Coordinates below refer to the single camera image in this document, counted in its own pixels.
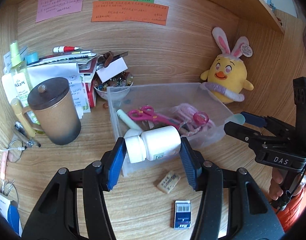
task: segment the barcode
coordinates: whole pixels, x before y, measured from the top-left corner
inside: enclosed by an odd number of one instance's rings
[[[176,204],[176,212],[191,212],[191,203]]]

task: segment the pink sticky note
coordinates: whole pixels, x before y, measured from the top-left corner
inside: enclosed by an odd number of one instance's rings
[[[82,10],[83,0],[38,0],[36,22]]]

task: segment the small blue box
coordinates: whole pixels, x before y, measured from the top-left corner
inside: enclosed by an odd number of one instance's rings
[[[175,201],[175,229],[189,229],[191,227],[191,203],[189,200]]]

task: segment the orange sleeve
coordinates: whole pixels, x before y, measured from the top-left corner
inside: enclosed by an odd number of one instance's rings
[[[280,211],[277,214],[278,219],[280,220],[280,223],[285,232],[293,225],[293,223],[300,215],[300,204],[303,198],[303,194],[304,188],[298,195],[291,199],[291,201],[283,211]]]

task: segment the plush toy eye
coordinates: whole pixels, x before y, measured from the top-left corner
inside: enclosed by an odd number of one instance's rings
[[[230,65],[227,65],[225,68],[225,72],[228,74],[231,72],[231,70],[232,70],[232,67]]]

